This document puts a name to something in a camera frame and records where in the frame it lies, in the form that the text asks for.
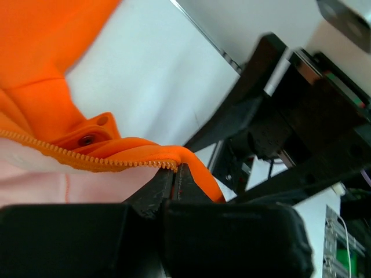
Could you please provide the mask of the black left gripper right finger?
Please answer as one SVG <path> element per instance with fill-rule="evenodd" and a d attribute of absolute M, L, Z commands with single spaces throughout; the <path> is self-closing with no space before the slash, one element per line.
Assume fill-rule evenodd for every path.
<path fill-rule="evenodd" d="M 187 165 L 162 206 L 162 259 L 170 277 L 311 277 L 312 248 L 284 204 L 217 204 Z"/>

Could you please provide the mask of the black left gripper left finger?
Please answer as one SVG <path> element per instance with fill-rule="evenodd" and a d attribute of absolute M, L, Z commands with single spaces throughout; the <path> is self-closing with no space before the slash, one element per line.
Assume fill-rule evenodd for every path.
<path fill-rule="evenodd" d="M 159 211 L 174 175 L 160 170 L 125 202 L 1 209 L 2 277 L 165 277 Z"/>

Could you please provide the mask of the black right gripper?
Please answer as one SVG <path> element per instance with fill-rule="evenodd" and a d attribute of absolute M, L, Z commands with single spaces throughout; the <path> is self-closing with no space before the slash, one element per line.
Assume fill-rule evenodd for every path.
<path fill-rule="evenodd" d="M 322 53 L 290 54 L 274 81 L 286 49 L 275 34 L 263 34 L 234 87 L 184 145 L 197 152 L 246 129 L 244 156 L 299 165 L 229 204 L 303 200 L 370 168 L 370 97 Z"/>

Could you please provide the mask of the orange zip-up jacket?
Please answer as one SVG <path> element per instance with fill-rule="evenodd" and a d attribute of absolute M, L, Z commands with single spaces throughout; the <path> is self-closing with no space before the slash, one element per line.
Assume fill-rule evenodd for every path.
<path fill-rule="evenodd" d="M 211 201 L 225 201 L 188 149 L 122 138 L 113 114 L 86 118 L 66 71 L 118 1 L 1 2 L 1 206 L 119 203 L 164 169 L 188 166 Z"/>

